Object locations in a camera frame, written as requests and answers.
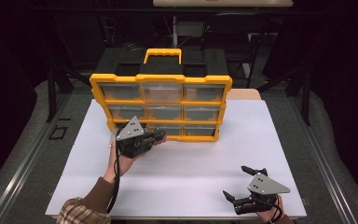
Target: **plaid sleeve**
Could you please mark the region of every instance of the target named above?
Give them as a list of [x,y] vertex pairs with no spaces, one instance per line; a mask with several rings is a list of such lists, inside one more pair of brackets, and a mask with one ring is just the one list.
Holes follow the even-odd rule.
[[81,198],[74,198],[66,201],[60,211],[57,223],[110,223],[111,217],[108,214],[97,213],[92,209],[88,209],[81,203],[81,200]]

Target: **yellow storage organizer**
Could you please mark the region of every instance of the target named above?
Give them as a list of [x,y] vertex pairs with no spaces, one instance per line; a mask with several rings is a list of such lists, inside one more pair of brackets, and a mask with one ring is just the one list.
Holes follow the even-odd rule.
[[137,116],[185,142],[218,139],[232,85],[218,49],[107,49],[90,82],[110,131]]

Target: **carrying handle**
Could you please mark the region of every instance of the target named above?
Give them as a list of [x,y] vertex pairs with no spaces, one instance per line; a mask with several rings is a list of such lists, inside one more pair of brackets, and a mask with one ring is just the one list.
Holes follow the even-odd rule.
[[144,63],[147,63],[149,56],[178,56],[179,64],[182,63],[182,50],[181,49],[148,49],[146,51]]

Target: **chair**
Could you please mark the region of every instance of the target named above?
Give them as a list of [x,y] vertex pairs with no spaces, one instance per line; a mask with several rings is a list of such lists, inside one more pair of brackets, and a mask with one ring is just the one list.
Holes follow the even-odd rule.
[[268,27],[269,19],[259,14],[217,13],[203,25],[201,49],[223,49],[226,54],[228,72],[233,79],[238,77],[242,64],[248,63],[250,72],[246,88],[249,88],[258,48]]

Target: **human hand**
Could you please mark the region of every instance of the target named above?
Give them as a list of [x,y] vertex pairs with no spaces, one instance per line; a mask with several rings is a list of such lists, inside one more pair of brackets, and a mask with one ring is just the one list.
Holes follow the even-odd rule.
[[[120,176],[124,175],[127,171],[130,170],[132,164],[138,160],[140,157],[142,157],[144,154],[141,154],[133,159],[128,158],[124,155],[119,156],[119,164],[120,164]],[[116,155],[116,141],[113,141],[110,147],[110,157],[109,157],[109,163],[105,172],[105,175],[103,176],[103,179],[105,179],[109,183],[113,183],[116,178],[116,170],[117,170],[117,163],[116,163],[117,155]]]
[[[281,217],[283,217],[284,211],[283,211],[282,197],[281,197],[281,195],[278,195],[277,197],[278,197],[278,199],[275,202],[275,204],[277,204],[282,209]],[[260,219],[263,223],[269,222],[273,218],[275,218],[279,215],[279,211],[277,211],[276,207],[272,207],[269,211],[266,211],[266,212],[256,212],[256,213],[260,217]]]

